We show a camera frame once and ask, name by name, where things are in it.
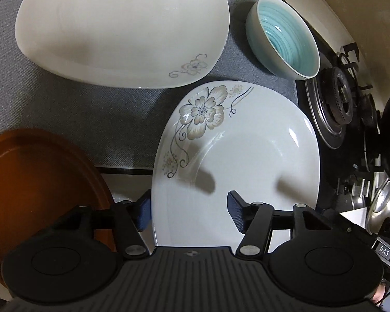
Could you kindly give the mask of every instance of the white plate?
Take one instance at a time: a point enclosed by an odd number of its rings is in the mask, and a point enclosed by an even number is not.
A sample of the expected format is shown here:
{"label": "white plate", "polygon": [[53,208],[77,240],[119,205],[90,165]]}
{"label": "white plate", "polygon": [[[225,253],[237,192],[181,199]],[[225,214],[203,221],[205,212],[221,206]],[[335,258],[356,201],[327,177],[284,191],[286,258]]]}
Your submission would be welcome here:
{"label": "white plate", "polygon": [[[227,211],[229,191],[248,203],[292,210],[296,203],[314,208],[318,189],[318,144],[298,107],[263,86],[207,83],[181,101],[159,143],[152,181],[155,241],[235,251],[243,235]],[[275,231],[271,249],[288,239],[288,231]]]}
{"label": "white plate", "polygon": [[55,74],[125,88],[203,78],[228,35],[227,0],[23,0],[22,53]]}

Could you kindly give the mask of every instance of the bowl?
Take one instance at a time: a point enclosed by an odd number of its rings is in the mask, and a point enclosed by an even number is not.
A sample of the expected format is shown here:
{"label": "bowl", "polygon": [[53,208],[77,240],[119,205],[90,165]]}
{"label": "bowl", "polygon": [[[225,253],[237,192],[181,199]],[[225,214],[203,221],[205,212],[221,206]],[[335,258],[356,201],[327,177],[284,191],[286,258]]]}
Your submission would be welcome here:
{"label": "bowl", "polygon": [[282,0],[259,0],[246,20],[248,43],[270,72],[289,80],[315,77],[319,52],[300,15]]}

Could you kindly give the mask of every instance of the orange plate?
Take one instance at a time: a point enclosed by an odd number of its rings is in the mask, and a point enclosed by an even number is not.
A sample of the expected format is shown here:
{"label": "orange plate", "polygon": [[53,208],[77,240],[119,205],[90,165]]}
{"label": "orange plate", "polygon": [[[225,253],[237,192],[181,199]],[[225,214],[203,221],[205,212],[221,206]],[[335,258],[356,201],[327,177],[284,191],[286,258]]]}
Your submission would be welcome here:
{"label": "orange plate", "polygon": [[[0,265],[10,250],[75,205],[108,209],[112,203],[98,170],[65,139],[38,129],[0,135]],[[111,231],[95,235],[114,249]]]}

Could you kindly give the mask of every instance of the gray mat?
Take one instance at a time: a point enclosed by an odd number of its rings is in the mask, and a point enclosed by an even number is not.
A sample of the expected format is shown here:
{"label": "gray mat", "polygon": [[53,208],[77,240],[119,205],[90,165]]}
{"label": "gray mat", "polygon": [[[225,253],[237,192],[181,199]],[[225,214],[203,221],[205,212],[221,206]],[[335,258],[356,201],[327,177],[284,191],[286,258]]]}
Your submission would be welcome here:
{"label": "gray mat", "polygon": [[0,0],[0,133],[41,128],[77,144],[96,165],[150,168],[169,116],[202,83],[255,83],[297,104],[295,83],[270,74],[248,46],[244,22],[255,1],[228,0],[230,33],[205,78],[179,88],[141,90],[86,85],[39,68],[16,45],[14,27],[22,0]]}

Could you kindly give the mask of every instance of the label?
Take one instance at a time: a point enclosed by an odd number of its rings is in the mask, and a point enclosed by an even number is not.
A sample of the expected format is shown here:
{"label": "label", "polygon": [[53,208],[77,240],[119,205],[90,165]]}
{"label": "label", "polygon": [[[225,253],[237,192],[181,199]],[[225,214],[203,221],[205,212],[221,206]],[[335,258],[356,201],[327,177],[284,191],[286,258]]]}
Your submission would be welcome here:
{"label": "label", "polygon": [[385,247],[383,244],[379,243],[375,248],[375,251],[383,258],[390,260],[390,249]]}

